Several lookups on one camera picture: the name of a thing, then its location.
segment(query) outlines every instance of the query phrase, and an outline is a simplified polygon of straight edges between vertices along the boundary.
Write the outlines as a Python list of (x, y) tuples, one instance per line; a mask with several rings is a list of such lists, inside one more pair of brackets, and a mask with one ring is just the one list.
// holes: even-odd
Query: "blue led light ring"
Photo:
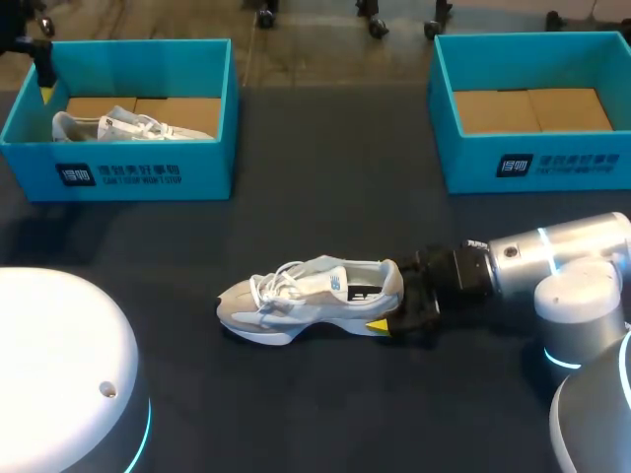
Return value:
[(554, 251), (552, 249), (552, 243), (550, 242), (550, 238), (548, 237), (548, 233), (545, 229), (536, 229), (539, 232), (539, 236), (541, 237), (541, 243), (543, 243), (543, 247), (545, 248), (545, 256), (548, 260), (548, 265), (550, 266), (550, 274), (558, 274), (559, 270), (556, 267), (556, 263), (554, 262)]
[(557, 360), (552, 355), (550, 355), (545, 348), (543, 349), (543, 353), (545, 354), (545, 358), (547, 358), (549, 361), (551, 361), (553, 364), (559, 367), (567, 368), (570, 370), (577, 370), (578, 368), (581, 367), (581, 365), (575, 365), (573, 363), (565, 363), (565, 362), (561, 362), (560, 360)]
[(631, 332), (627, 333), (622, 340), (622, 345), (620, 346), (620, 353), (618, 355), (618, 367), (620, 368), (620, 382), (622, 383), (622, 392), (624, 392), (624, 397), (627, 400), (627, 404), (629, 405), (629, 409), (631, 409), (631, 386), (629, 385), (629, 376), (627, 375), (627, 345), (629, 344), (629, 337), (631, 337)]
[(136, 463), (138, 463), (138, 460), (140, 459), (140, 455), (142, 454), (142, 450), (145, 449), (147, 438), (149, 437), (150, 427), (151, 427), (151, 400), (149, 400), (149, 415), (147, 416), (147, 427), (145, 428), (145, 436), (142, 438), (142, 442), (140, 443), (140, 447), (138, 448), (138, 451), (136, 452), (136, 456), (134, 456), (134, 459), (131, 460), (131, 463), (129, 463), (129, 466), (123, 473), (130, 473), (131, 470), (133, 470), (134, 466), (136, 466)]

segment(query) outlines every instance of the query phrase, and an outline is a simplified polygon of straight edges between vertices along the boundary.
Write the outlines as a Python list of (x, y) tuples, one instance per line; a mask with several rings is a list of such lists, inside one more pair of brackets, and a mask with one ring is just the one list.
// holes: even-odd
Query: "dark table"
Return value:
[(244, 91), (229, 202), (30, 205), (2, 164), (2, 264), (82, 276), (129, 318), (154, 471), (557, 471), (552, 391), (520, 327), (531, 313), (472, 312), (499, 324), (448, 332), (431, 351), (326, 327), (261, 347), (213, 313), (224, 289), (290, 260), (631, 215), (627, 192), (448, 196), (424, 99), (420, 87)]

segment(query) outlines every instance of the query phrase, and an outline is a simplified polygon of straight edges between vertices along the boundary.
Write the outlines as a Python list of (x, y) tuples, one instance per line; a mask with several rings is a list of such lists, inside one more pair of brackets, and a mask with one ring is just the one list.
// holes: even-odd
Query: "gray sneaker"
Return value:
[(247, 340), (286, 345), (318, 322), (375, 336), (366, 323), (386, 317), (402, 301), (403, 278), (393, 261), (321, 256), (236, 284), (219, 296), (217, 316)]
[(120, 106), (99, 118), (77, 118), (65, 111), (52, 117), (52, 140), (131, 141), (131, 140), (212, 140), (201, 131), (169, 126), (151, 116), (137, 115)]

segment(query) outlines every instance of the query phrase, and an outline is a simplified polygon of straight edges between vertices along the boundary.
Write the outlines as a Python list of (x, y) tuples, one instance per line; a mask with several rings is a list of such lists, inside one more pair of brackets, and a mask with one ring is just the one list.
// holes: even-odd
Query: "blue box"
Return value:
[[(594, 88), (615, 131), (463, 133), (454, 92)], [(619, 33), (440, 35), (428, 104), (449, 193), (631, 189), (631, 48)]]
[[(0, 135), (0, 151), (30, 201), (230, 197), (239, 88), (228, 39), (56, 42), (52, 62), (58, 80), (50, 101), (43, 103), (32, 67)], [(52, 143), (52, 116), (71, 97), (221, 98), (217, 137)], [(141, 167), (139, 178), (111, 171)], [(62, 178), (67, 171), (81, 178)]]

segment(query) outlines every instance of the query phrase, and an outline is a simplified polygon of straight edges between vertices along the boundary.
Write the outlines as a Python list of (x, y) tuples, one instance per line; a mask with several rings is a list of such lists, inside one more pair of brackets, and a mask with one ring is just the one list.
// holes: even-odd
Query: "shoelace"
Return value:
[(143, 129), (142, 129), (143, 136), (149, 136), (149, 132), (151, 131), (151, 129), (154, 127), (157, 127), (160, 129), (160, 134), (155, 139), (170, 140), (171, 137), (173, 137), (174, 130), (167, 123), (161, 123), (160, 121), (156, 120), (155, 118), (152, 118), (149, 115), (138, 115), (138, 116), (147, 120), (147, 123), (143, 125)]
[(299, 305), (304, 303), (304, 301), (280, 297), (280, 290), (286, 286), (291, 286), (294, 290), (300, 293), (299, 283), (298, 281), (296, 281), (296, 278), (299, 277), (302, 273), (296, 274), (294, 276), (291, 276), (289, 273), (287, 273), (288, 269), (293, 268), (294, 266), (297, 266), (299, 264), (303, 264), (303, 261), (292, 261), (290, 263), (285, 263), (280, 268), (278, 268), (275, 273), (269, 273), (267, 276), (264, 277), (254, 275), (249, 278), (249, 289), (252, 292), (254, 303), (258, 308), (262, 308), (274, 302), (292, 305)]

